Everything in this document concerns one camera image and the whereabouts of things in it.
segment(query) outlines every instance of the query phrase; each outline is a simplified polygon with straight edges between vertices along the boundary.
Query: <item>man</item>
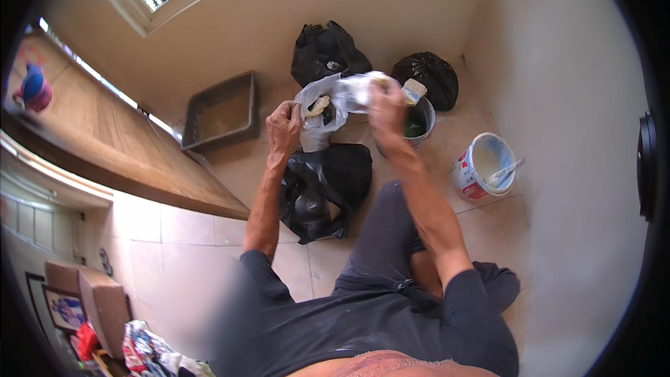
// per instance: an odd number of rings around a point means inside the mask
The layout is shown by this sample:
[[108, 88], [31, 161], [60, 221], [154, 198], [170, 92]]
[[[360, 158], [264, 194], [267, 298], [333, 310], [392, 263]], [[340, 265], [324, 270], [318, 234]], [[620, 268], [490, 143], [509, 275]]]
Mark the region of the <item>man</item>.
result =
[[243, 349], [213, 366], [218, 376], [518, 374], [500, 313], [519, 281], [506, 268], [470, 261], [456, 215], [403, 138], [399, 85], [373, 86], [371, 96], [374, 138], [400, 180], [379, 192], [331, 296], [303, 303], [271, 268], [300, 106], [284, 102], [266, 119], [270, 154], [240, 257], [260, 294], [259, 327]]

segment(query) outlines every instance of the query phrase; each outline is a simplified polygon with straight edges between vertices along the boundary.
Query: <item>picture frame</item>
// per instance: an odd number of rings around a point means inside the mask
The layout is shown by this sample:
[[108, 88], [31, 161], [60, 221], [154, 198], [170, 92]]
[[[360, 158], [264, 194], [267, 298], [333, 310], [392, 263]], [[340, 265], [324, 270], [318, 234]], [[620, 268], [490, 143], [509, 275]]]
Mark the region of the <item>picture frame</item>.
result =
[[87, 316], [81, 294], [42, 285], [44, 300], [54, 326], [67, 333], [76, 333]]

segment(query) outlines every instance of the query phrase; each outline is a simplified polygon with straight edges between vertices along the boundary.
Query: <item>black t-shirt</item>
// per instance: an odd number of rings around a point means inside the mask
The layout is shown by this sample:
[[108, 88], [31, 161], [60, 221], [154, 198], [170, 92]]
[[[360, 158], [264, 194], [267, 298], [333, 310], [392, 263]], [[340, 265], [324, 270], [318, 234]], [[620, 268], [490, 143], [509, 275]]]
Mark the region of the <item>black t-shirt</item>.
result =
[[[240, 261], [261, 297], [281, 298], [285, 286], [266, 255], [252, 250]], [[444, 303], [432, 307], [397, 283], [359, 287], [303, 303], [289, 298], [264, 305], [255, 335], [243, 349], [212, 362], [214, 373], [286, 376], [316, 362], [380, 349], [419, 360], [454, 360], [503, 377], [519, 373], [514, 339], [476, 271], [455, 276]]]

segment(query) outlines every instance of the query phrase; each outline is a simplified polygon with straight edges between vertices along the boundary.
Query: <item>black plastic bag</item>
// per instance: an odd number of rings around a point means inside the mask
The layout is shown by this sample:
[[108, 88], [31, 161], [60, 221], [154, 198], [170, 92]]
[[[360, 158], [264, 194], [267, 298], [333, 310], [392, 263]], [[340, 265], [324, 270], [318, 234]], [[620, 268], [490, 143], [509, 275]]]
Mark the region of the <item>black plastic bag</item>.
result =
[[427, 89], [426, 98], [435, 111], [448, 111], [456, 105], [458, 78], [452, 66], [428, 51], [404, 57], [395, 63], [390, 76], [403, 85], [412, 78]]
[[293, 48], [291, 75], [303, 88], [335, 73], [346, 77], [373, 69], [346, 30], [334, 21], [326, 26], [305, 25]]
[[[280, 218], [300, 244], [326, 236], [342, 239], [368, 197], [373, 159], [363, 145], [331, 145], [318, 152], [295, 152], [281, 180]], [[328, 202], [340, 213], [330, 218]]]

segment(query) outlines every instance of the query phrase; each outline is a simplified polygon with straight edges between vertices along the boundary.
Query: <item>hand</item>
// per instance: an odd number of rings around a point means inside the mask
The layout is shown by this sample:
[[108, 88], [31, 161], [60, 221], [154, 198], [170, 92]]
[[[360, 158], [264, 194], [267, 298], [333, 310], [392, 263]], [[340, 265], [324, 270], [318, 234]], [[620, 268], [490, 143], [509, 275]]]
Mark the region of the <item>hand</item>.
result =
[[407, 107], [398, 82], [389, 78], [385, 89], [375, 81], [370, 82], [370, 98], [368, 117], [377, 144], [385, 149], [393, 143], [404, 142]]
[[302, 129], [300, 104], [294, 101], [284, 101], [277, 109], [265, 118], [267, 138], [270, 143], [270, 161], [286, 163], [291, 153], [296, 149]]

